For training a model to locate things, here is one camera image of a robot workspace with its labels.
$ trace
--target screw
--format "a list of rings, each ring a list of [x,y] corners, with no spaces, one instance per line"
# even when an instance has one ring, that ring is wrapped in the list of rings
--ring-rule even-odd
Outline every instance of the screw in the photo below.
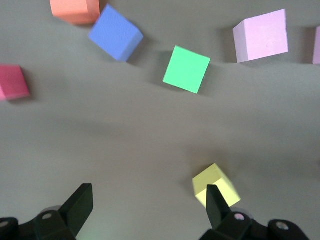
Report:
[[[5,226],[7,226],[9,224],[8,221],[4,221],[0,223],[0,228],[4,228]]]
[[[245,216],[243,216],[240,213],[235,214],[234,218],[237,219],[238,221],[244,221],[245,220]]]
[[[278,229],[285,230],[285,231],[289,230],[288,225],[282,221],[278,221],[275,225],[278,227]]]

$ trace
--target green cube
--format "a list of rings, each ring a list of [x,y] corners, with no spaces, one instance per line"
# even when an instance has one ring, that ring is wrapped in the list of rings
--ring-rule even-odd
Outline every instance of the green cube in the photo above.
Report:
[[[163,82],[197,94],[210,58],[175,46]]]

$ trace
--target yellow cube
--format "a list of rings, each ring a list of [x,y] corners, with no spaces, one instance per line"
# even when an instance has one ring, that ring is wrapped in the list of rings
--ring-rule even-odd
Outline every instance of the yellow cube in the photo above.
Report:
[[[229,207],[241,200],[234,185],[215,163],[192,179],[194,195],[207,207],[207,185],[217,185]]]

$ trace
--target light pink cube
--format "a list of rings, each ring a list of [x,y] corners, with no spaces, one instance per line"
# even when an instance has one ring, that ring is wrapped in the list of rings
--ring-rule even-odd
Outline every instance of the light pink cube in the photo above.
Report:
[[[320,26],[316,28],[315,32],[313,64],[320,64]]]
[[[233,35],[238,63],[287,53],[286,10],[245,19]]]
[[[30,93],[20,66],[0,64],[0,101],[27,96]]]

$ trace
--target blue cube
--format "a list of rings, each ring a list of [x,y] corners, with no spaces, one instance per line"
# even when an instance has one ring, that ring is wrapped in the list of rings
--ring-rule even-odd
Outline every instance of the blue cube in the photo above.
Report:
[[[108,4],[93,26],[89,38],[115,60],[126,62],[144,36]]]

